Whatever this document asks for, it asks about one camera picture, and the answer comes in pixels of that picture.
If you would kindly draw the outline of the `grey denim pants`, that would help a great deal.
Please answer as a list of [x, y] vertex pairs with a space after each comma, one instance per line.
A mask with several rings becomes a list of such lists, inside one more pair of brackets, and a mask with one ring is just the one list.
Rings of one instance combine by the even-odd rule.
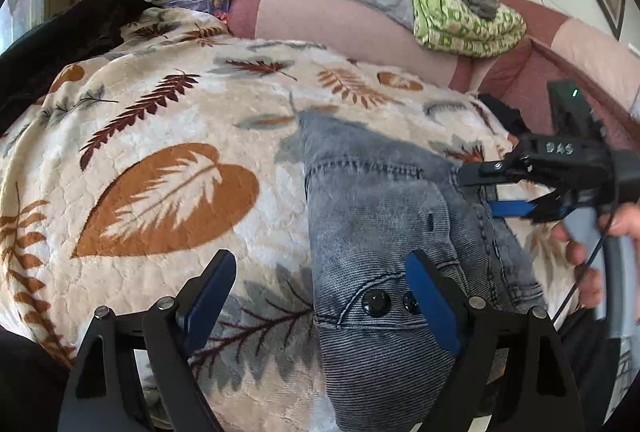
[[454, 164], [362, 124], [306, 112], [305, 167], [326, 392], [344, 431], [408, 431], [454, 361], [411, 302], [406, 256], [423, 251], [469, 295], [505, 311], [544, 304], [532, 261]]

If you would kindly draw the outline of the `person black trouser leg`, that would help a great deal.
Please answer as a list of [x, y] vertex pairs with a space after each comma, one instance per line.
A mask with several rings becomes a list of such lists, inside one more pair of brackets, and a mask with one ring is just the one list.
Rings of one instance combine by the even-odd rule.
[[0, 410], [6, 432], [56, 431], [70, 369], [1, 328]]

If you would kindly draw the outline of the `green patterned folded blanket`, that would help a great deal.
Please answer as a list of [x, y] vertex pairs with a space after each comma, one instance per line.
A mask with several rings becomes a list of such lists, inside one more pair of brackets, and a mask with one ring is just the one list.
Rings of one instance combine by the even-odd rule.
[[416, 41], [431, 50], [492, 58], [514, 48], [526, 21], [498, 0], [412, 0]]

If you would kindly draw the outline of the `leaf pattern blanket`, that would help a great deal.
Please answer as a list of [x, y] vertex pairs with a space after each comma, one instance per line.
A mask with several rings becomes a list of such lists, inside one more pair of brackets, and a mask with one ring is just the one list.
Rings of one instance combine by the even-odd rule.
[[239, 278], [196, 378], [230, 431], [331, 431], [312, 308], [299, 114], [454, 162], [515, 138], [472, 92], [306, 40], [149, 9], [68, 64], [1, 137], [1, 323], [69, 367], [92, 313], [148, 308], [219, 249]]

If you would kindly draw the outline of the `black garment on left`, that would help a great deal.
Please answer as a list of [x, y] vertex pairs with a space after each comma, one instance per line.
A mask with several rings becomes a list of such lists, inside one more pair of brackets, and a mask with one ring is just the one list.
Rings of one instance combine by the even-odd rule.
[[152, 7], [146, 0], [81, 0], [37, 25], [1, 54], [1, 129], [6, 131], [70, 63], [119, 46], [120, 29]]

